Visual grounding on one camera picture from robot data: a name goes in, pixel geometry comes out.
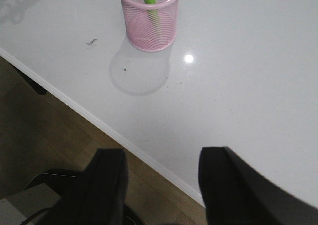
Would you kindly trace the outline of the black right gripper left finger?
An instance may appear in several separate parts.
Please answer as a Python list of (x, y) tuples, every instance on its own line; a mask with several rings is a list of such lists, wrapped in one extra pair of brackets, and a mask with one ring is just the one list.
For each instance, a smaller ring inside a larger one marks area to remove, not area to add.
[(98, 149), (78, 181), (44, 216), (45, 225), (120, 225), (128, 184), (122, 149)]

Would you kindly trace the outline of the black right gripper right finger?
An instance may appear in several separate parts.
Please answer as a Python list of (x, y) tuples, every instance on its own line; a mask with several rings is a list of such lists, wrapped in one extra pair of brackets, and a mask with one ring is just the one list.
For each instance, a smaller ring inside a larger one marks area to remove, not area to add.
[(204, 147), (198, 182), (209, 225), (316, 225), (317, 208), (281, 189), (229, 147)]

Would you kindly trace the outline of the black robot base device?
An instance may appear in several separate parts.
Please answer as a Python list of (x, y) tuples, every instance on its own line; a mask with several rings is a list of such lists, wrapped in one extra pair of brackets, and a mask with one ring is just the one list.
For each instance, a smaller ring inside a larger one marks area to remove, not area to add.
[[(49, 171), (37, 176), (27, 189), (0, 201), (2, 225), (44, 225), (44, 216), (74, 186), (83, 174), (74, 171)], [(143, 222), (124, 204), (122, 225), (141, 225)]]

